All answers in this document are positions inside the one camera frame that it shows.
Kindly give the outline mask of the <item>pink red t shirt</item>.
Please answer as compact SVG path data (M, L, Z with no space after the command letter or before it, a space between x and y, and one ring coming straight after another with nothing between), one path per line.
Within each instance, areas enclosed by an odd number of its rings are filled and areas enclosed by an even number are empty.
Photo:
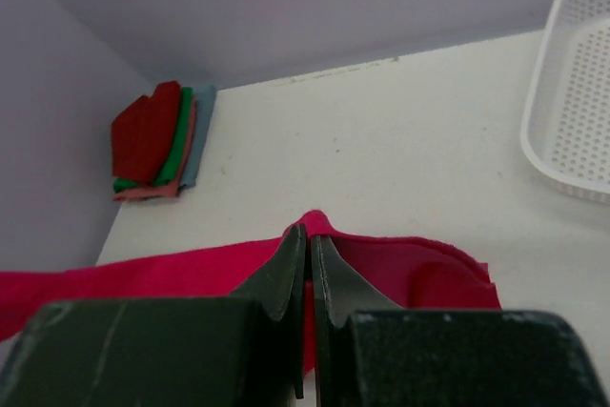
M320 210L299 220L307 237L326 235L381 293L411 309L500 307L488 266L422 237L372 237L335 229ZM277 238L149 256L63 272L1 274L1 338L17 335L43 305L60 300L227 295L270 260Z

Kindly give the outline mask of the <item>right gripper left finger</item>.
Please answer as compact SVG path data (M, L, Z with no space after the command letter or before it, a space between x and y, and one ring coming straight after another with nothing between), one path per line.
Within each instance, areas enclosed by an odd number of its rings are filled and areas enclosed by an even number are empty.
M304 395L304 280L306 229L294 225L272 257L242 282L232 296L255 306L249 324L245 399Z

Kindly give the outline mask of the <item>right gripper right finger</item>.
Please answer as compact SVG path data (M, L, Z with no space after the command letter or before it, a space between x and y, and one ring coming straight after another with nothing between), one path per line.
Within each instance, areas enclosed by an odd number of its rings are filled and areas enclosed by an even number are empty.
M357 406L356 344L349 318L393 311L396 303L356 271L327 235L311 240L318 406Z

